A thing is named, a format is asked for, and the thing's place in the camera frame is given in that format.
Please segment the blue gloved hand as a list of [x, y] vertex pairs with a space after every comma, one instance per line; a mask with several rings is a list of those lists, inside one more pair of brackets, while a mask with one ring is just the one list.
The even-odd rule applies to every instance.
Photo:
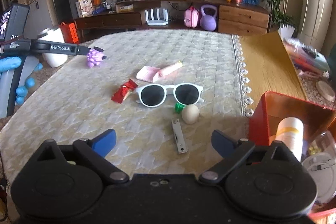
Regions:
[[[5, 73], [10, 70], [17, 69], [21, 65], [22, 61], [20, 57], [5, 57], [1, 59], [1, 73]], [[16, 89], [16, 104], [22, 105], [29, 92], [29, 89], [33, 88], [36, 84], [34, 78], [29, 77], [26, 79], [25, 84], [19, 86]]]

